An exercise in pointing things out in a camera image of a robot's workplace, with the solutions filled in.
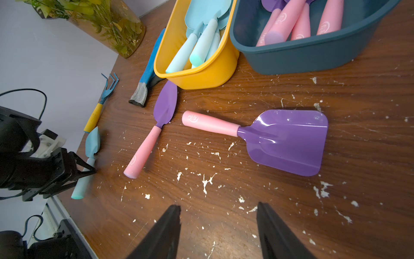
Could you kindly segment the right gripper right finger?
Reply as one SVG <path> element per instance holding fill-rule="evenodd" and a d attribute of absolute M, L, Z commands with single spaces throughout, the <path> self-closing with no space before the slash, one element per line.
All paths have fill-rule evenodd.
<path fill-rule="evenodd" d="M 269 204 L 259 202 L 257 225 L 265 259 L 316 259 Z"/>

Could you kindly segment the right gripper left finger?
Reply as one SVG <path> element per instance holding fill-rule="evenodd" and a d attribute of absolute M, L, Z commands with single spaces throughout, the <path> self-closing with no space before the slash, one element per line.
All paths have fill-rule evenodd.
<path fill-rule="evenodd" d="M 180 213 L 180 206 L 169 206 L 127 257 L 129 259 L 175 259 L 181 231 Z"/>

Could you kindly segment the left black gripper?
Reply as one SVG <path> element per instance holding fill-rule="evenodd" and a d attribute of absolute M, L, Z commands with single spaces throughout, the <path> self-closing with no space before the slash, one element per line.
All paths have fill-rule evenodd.
<path fill-rule="evenodd" d="M 1 189 L 20 190 L 15 196 L 23 201 L 32 201 L 38 194 L 47 199 L 96 172 L 76 153 L 61 147 L 48 158 L 1 154 Z"/>

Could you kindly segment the teal shovel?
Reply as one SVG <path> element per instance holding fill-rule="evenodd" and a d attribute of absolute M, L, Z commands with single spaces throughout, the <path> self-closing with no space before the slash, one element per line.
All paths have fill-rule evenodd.
<path fill-rule="evenodd" d="M 220 32 L 224 30 L 228 24 L 230 18 L 230 9 L 233 1 L 191 1 L 185 15 L 185 24 L 190 31 L 190 34 L 200 22 L 203 22 L 204 26 L 202 32 L 204 35 L 204 44 L 206 47 L 202 47 L 202 53 L 200 61 L 203 64 L 207 52 L 209 51 L 212 38 L 217 28 Z"/>
<path fill-rule="evenodd" d="M 202 53 L 202 47 L 206 47 L 207 45 L 204 44 L 204 35 L 201 34 L 200 38 L 198 39 L 198 42 L 196 43 L 195 48 L 193 49 L 193 52 L 190 55 L 190 62 L 192 64 L 192 69 L 200 66 L 202 63 L 200 61 L 201 53 Z M 207 55 L 204 59 L 204 61 L 207 61 L 208 59 L 210 59 L 213 54 L 217 51 L 219 44 L 220 44 L 220 40 L 221 40 L 221 34 L 220 34 L 220 29 L 217 28 L 215 31 L 215 34 L 212 38 L 212 42 L 210 44 L 210 48 L 209 51 L 207 52 Z"/>
<path fill-rule="evenodd" d="M 95 127 L 87 136 L 85 141 L 85 154 L 88 157 L 87 163 L 94 167 L 95 157 L 94 155 L 98 153 L 100 149 L 100 134 L 99 127 Z M 80 178 L 73 190 L 71 195 L 72 199 L 81 200 L 85 197 L 87 190 L 93 180 L 93 175 L 89 175 L 83 178 Z"/>
<path fill-rule="evenodd" d="M 184 69 L 203 29 L 203 22 L 200 22 L 195 30 L 189 35 L 185 43 L 181 46 L 175 57 L 166 69 L 166 73 L 180 72 Z"/>

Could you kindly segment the purple square shovel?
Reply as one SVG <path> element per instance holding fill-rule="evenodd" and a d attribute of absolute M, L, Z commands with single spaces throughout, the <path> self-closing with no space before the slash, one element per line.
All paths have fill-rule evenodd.
<path fill-rule="evenodd" d="M 256 163 L 303 177 L 319 173 L 328 131 L 328 119 L 323 113 L 306 110 L 267 110 L 245 127 L 185 111 L 182 123 L 240 137 Z"/>
<path fill-rule="evenodd" d="M 283 9 L 270 27 L 264 41 L 265 45 L 285 42 L 291 34 L 305 6 L 305 0 L 281 1 Z"/>
<path fill-rule="evenodd" d="M 317 35 L 338 31 L 342 26 L 344 0 L 327 0 L 323 10 Z"/>
<path fill-rule="evenodd" d="M 309 3 L 305 2 L 301 14 L 292 30 L 291 41 L 304 39 L 311 36 L 311 24 L 309 18 Z"/>

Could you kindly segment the yellow plastic storage box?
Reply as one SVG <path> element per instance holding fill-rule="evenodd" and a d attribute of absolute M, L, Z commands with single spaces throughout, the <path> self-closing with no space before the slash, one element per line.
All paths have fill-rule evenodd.
<path fill-rule="evenodd" d="M 225 84 L 234 74 L 240 55 L 230 39 L 231 22 L 235 15 L 236 4 L 237 1 L 233 1 L 229 21 L 221 33 L 221 44 L 210 59 L 194 69 L 187 62 L 185 70 L 166 73 L 169 63 L 187 39 L 184 17 L 190 1 L 176 1 L 155 57 L 154 72 L 156 75 L 170 80 L 184 90 L 213 88 Z"/>

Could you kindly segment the teal plastic storage box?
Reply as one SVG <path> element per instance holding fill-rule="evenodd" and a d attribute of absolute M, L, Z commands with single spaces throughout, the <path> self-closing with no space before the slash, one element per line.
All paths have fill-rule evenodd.
<path fill-rule="evenodd" d="M 261 1 L 238 1 L 231 23 L 233 45 L 264 75 L 304 73 L 343 66 L 368 45 L 381 20 L 399 1 L 345 1 L 341 30 L 316 35 L 326 1 L 310 5 L 311 37 L 257 46 L 270 12 Z"/>

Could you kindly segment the purple pointed shovel top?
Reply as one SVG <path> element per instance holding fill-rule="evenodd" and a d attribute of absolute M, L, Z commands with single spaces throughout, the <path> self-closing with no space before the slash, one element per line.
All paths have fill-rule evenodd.
<path fill-rule="evenodd" d="M 262 6 L 271 13 L 271 15 L 259 37 L 256 47 L 265 45 L 265 36 L 276 22 L 278 16 L 286 5 L 284 0 L 261 0 L 261 3 Z"/>

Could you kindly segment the purple pointed shovel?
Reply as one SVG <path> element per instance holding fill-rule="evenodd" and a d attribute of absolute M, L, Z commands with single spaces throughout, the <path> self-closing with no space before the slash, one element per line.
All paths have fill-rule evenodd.
<path fill-rule="evenodd" d="M 141 173 L 156 144 L 157 138 L 162 131 L 162 127 L 171 121 L 175 113 L 177 95 L 177 85 L 171 81 L 167 81 L 154 106 L 156 125 L 152 128 L 130 160 L 128 166 L 124 170 L 125 176 L 131 179 L 136 179 Z"/>
<path fill-rule="evenodd" d="M 284 0 L 261 0 L 261 3 L 262 6 L 271 13 L 271 15 L 259 37 L 256 47 L 265 45 L 265 36 L 276 22 L 278 16 L 286 5 Z"/>

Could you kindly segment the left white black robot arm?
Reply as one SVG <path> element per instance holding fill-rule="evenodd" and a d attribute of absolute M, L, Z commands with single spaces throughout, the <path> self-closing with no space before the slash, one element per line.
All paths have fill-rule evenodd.
<path fill-rule="evenodd" d="M 58 136 L 29 115 L 1 108 L 1 188 L 19 190 L 23 201 L 47 199 L 97 171 L 74 152 L 52 144 Z"/>

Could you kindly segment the blue grey gardening glove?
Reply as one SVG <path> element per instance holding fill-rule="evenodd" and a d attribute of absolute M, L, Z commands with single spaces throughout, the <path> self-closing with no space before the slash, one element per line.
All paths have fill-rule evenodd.
<path fill-rule="evenodd" d="M 160 78 L 155 74 L 154 62 L 155 62 L 155 58 L 156 58 L 158 49 L 160 47 L 161 41 L 165 34 L 165 31 L 166 31 L 165 28 L 162 29 L 157 41 L 155 42 L 155 45 L 153 47 L 153 50 L 149 58 L 149 61 L 147 63 L 147 66 L 145 68 L 145 71 L 139 80 L 137 89 L 135 90 L 130 100 L 128 101 L 130 104 L 144 107 L 146 100 L 147 100 L 148 93 L 149 93 L 149 89 L 153 87 L 154 85 L 158 84 L 160 81 L 164 80 L 164 78 Z"/>

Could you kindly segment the purple pointed shovel lower left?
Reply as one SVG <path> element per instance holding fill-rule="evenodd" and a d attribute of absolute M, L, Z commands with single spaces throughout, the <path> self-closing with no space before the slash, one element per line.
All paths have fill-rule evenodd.
<path fill-rule="evenodd" d="M 167 81 L 154 106 L 156 125 L 152 128 L 130 160 L 128 166 L 124 170 L 125 176 L 131 179 L 136 179 L 141 173 L 156 144 L 157 138 L 162 131 L 162 127 L 171 121 L 175 113 L 177 95 L 177 85 L 171 81 Z"/>

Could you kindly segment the artificial plant in glass vase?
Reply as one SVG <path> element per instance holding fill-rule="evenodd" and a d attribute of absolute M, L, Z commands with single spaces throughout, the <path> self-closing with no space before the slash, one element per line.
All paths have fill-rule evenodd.
<path fill-rule="evenodd" d="M 24 1 L 42 19 L 65 19 L 124 58 L 140 46 L 146 27 L 124 1 Z"/>

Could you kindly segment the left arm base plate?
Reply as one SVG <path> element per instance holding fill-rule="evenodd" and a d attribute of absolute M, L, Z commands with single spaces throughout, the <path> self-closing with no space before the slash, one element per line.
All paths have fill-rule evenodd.
<path fill-rule="evenodd" d="M 28 247 L 16 231 L 1 232 L 2 259 L 90 259 L 92 256 L 68 220 L 60 222 L 53 237 Z"/>

